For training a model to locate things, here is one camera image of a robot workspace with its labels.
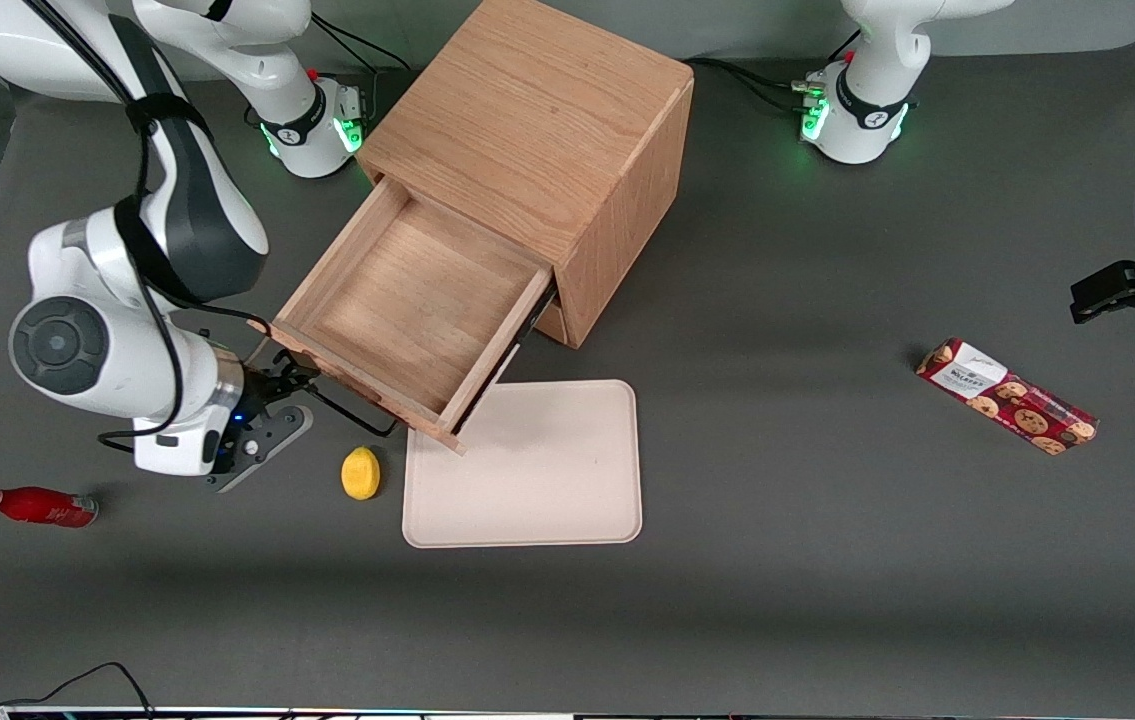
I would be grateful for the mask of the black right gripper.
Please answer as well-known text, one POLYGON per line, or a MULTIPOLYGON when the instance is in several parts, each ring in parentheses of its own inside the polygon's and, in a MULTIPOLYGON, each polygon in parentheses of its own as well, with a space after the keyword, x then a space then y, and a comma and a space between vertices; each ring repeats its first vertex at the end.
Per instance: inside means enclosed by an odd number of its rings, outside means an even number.
POLYGON ((297 395, 319 397, 316 378, 320 368, 310 355, 276 354, 270 374, 243 365, 243 390, 241 393, 241 421, 252 421, 262 416, 270 404, 280 404, 297 395))

